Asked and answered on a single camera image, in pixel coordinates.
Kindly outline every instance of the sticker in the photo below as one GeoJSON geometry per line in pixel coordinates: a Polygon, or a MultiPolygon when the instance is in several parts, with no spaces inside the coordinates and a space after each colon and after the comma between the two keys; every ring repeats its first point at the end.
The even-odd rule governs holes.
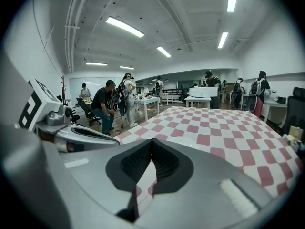
{"type": "Polygon", "coordinates": [[[44,93],[45,93],[52,101],[60,102],[60,101],[58,100],[58,98],[55,97],[55,96],[53,95],[53,93],[51,93],[51,92],[49,91],[49,89],[48,89],[44,84],[42,84],[42,83],[39,82],[39,81],[37,81],[37,83],[38,83],[38,85],[41,87],[41,89],[44,91],[44,93]]]}
{"type": "Polygon", "coordinates": [[[33,91],[19,118],[18,124],[20,127],[29,129],[41,103],[36,92],[33,91]]]}

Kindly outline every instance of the man in black t-shirt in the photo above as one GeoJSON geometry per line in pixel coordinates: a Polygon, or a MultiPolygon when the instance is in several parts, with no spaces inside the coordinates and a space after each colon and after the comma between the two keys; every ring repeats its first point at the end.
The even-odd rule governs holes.
{"type": "Polygon", "coordinates": [[[217,87],[217,97],[211,97],[210,108],[219,109],[220,105],[220,83],[221,81],[217,76],[213,76],[212,71],[209,70],[205,73],[206,83],[208,87],[217,87]]]}
{"type": "Polygon", "coordinates": [[[92,113],[102,119],[102,133],[106,135],[110,135],[109,130],[113,129],[114,107],[111,99],[113,89],[114,82],[107,81],[106,86],[97,91],[91,104],[92,113]],[[106,107],[108,100],[111,110],[106,107]]]}

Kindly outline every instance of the white pants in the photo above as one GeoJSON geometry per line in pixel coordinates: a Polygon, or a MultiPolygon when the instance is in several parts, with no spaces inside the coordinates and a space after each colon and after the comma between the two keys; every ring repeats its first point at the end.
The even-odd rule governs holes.
{"type": "Polygon", "coordinates": [[[136,107],[136,104],[134,104],[134,96],[132,94],[129,94],[126,101],[127,101],[127,120],[130,125],[133,125],[135,122],[134,110],[136,107]]]}

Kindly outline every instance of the black backpack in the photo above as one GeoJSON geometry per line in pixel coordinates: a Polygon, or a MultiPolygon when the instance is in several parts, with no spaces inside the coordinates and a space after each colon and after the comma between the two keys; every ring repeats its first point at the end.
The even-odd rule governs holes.
{"type": "Polygon", "coordinates": [[[160,84],[158,82],[156,82],[156,91],[154,95],[160,97],[160,84]]]}
{"type": "Polygon", "coordinates": [[[123,80],[121,81],[119,87],[118,87],[118,89],[119,89],[119,94],[121,94],[120,99],[125,99],[125,98],[127,98],[127,97],[128,97],[128,94],[129,94],[129,92],[127,91],[126,86],[124,85],[124,82],[125,82],[125,81],[126,81],[126,80],[123,79],[123,80]]]}
{"type": "Polygon", "coordinates": [[[233,89],[234,92],[239,92],[240,91],[240,84],[237,81],[236,81],[236,83],[234,85],[234,89],[233,89]]]}
{"type": "Polygon", "coordinates": [[[156,89],[160,89],[160,84],[156,82],[156,89]]]}
{"type": "Polygon", "coordinates": [[[255,82],[252,83],[251,85],[251,90],[249,92],[249,95],[260,95],[262,93],[262,89],[261,89],[261,81],[256,79],[255,82]]]}

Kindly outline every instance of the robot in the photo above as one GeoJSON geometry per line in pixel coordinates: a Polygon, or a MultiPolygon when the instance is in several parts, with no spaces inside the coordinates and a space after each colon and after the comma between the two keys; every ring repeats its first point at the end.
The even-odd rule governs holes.
{"type": "Polygon", "coordinates": [[[31,79],[33,92],[26,103],[18,124],[21,128],[44,131],[55,135],[54,143],[63,150],[67,142],[75,151],[88,151],[120,145],[114,138],[71,122],[71,109],[63,105],[43,83],[31,79]]]}

